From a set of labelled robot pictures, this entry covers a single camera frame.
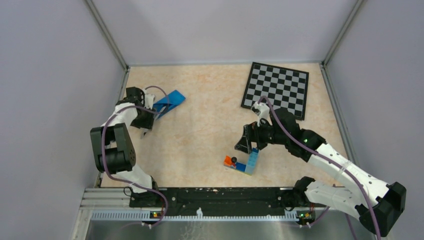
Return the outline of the silver metal knife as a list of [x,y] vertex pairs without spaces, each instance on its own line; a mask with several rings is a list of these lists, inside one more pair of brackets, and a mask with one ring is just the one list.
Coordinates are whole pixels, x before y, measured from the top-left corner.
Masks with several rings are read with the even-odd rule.
[[149,132],[150,132],[150,130],[149,130],[149,129],[142,128],[142,129],[141,129],[140,138],[141,138],[141,139],[142,139],[142,138],[144,138],[144,137],[146,136],[146,134],[147,134],[147,133],[149,133]]

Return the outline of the colourful toy brick assembly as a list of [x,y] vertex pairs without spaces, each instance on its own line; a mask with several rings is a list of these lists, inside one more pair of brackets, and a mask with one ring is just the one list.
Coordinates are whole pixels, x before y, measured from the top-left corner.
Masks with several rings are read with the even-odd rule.
[[236,157],[230,157],[227,155],[223,161],[223,165],[251,176],[256,168],[259,152],[259,149],[253,148],[246,163],[238,162]]

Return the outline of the blue cloth napkin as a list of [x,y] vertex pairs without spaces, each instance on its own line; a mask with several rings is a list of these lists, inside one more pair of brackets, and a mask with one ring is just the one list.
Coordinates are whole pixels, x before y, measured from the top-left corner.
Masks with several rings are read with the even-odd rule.
[[156,115],[154,119],[160,119],[169,111],[172,111],[176,107],[180,106],[185,100],[186,97],[182,93],[180,93],[178,90],[173,90],[167,96],[153,104],[153,108],[159,112],[159,114]]

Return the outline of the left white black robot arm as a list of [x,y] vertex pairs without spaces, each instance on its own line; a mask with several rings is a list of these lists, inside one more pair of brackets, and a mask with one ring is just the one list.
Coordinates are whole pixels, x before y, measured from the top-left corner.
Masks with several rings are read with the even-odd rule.
[[94,162],[99,172],[128,184],[132,193],[141,195],[149,207],[160,202],[154,178],[136,164],[137,154],[129,129],[137,128],[145,135],[152,130],[156,96],[144,88],[129,87],[119,100],[108,120],[90,130]]

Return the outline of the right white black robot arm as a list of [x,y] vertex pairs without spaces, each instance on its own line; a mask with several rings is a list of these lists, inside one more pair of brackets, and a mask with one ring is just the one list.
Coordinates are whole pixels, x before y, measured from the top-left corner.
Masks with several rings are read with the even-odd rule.
[[380,180],[337,152],[322,136],[304,129],[285,108],[271,109],[255,102],[251,110],[257,120],[243,127],[235,149],[246,154],[268,145],[282,145],[293,156],[320,168],[339,187],[312,177],[302,177],[293,187],[293,200],[299,206],[320,204],[357,219],[377,237],[386,237],[406,204],[406,188],[399,182]]

